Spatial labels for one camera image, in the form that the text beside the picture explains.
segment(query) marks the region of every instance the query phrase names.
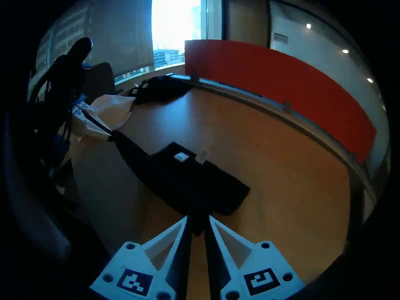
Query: black cloth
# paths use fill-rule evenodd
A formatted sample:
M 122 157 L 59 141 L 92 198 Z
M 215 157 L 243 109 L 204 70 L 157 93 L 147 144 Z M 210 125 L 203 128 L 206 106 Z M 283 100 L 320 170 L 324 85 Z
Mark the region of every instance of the black cloth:
M 176 154 L 181 152 L 189 156 L 184 162 L 179 162 L 174 158 Z M 211 213 L 217 212 L 224 216 L 231 215 L 250 191 L 248 186 L 221 170 L 215 164 L 209 161 L 205 161 L 204 164 L 198 163 L 195 160 L 195 153 L 175 142 L 170 143 L 151 157 L 181 185 L 185 185 L 186 188 L 202 195 L 204 198 L 199 201 L 204 203 Z M 186 207 L 185 203 L 174 203 L 174 205 L 179 208 Z M 196 203 L 191 208 L 196 210 Z M 185 211 L 185 213 L 190 215 L 193 211 Z
M 173 142 L 149 155 L 119 131 L 112 133 L 122 158 L 136 176 L 177 212 L 193 218 L 193 232 L 200 235 L 212 212 L 232 214 L 250 188 L 211 162 L 195 161 L 195 154 Z M 174 156 L 184 152 L 184 162 Z

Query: window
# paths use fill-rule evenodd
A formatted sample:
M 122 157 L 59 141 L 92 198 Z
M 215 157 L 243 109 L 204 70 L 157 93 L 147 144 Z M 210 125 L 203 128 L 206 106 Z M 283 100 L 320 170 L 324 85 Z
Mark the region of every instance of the window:
M 151 33 L 154 67 L 180 64 L 185 40 L 201 39 L 201 0 L 153 0 Z

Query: desk surface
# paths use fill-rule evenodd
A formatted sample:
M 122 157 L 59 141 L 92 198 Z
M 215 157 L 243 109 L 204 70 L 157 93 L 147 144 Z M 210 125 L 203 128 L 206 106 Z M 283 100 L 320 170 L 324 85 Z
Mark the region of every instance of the desk surface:
M 317 277 L 342 252 L 350 212 L 347 169 L 311 138 L 282 121 L 194 88 L 168 104 L 134 106 L 121 131 L 150 154 L 171 142 L 195 153 L 207 149 L 209 161 L 251 188 L 233 215 L 214 217 L 251 242 L 272 241 L 304 283 Z M 101 147 L 103 150 L 91 157 L 91 170 L 88 165 L 78 167 L 88 158 L 84 153 L 92 156 L 91 150 Z M 79 192 L 86 189 L 81 193 L 82 203 L 103 241 L 114 239 L 121 245 L 135 240 L 130 232 L 136 231 L 143 243 L 182 218 L 129 172 L 115 145 L 86 138 L 75 143 L 71 152 Z M 106 171 L 118 174 L 118 181 L 107 182 L 109 174 L 101 174 Z M 84 182 L 88 172 L 96 174 L 95 183 Z M 94 205 L 88 197 L 90 188 L 101 194 L 102 184 L 124 189 L 121 181 L 125 180 L 134 182 L 135 190 L 119 196 L 126 194 L 125 199 L 97 199 Z M 148 207 L 133 207 L 132 197 Z M 99 202 L 108 202 L 101 211 Z M 137 207 L 143 213 L 134 218 L 135 223 L 130 213 Z M 111 232 L 104 230 L 106 222 L 127 234 L 109 236 Z M 142 224 L 140 232 L 138 222 Z M 188 299 L 208 299 L 208 286 L 204 237 L 193 237 Z

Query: wooden panel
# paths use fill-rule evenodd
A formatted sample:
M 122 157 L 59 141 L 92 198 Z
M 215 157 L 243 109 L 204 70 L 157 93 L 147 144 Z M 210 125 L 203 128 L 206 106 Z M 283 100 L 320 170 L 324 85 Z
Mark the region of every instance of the wooden panel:
M 214 217 L 252 242 L 274 242 L 305 283 L 342 252 L 350 210 L 347 170 L 289 125 L 245 104 L 192 89 L 168 104 L 135 106 L 121 131 L 148 153 L 171 142 L 196 153 L 206 148 L 211 162 L 251 187 L 232 216 Z M 109 154 L 103 160 L 119 160 Z M 124 201 L 128 207 L 132 201 L 148 203 L 142 242 L 183 217 L 153 194 Z M 113 222 L 130 224 L 117 216 Z M 210 298 L 207 272 L 204 237 L 193 237 L 187 299 Z
M 284 104 L 319 125 L 364 162 L 376 130 L 356 100 L 313 66 L 284 53 L 229 40 L 185 42 L 185 71 Z

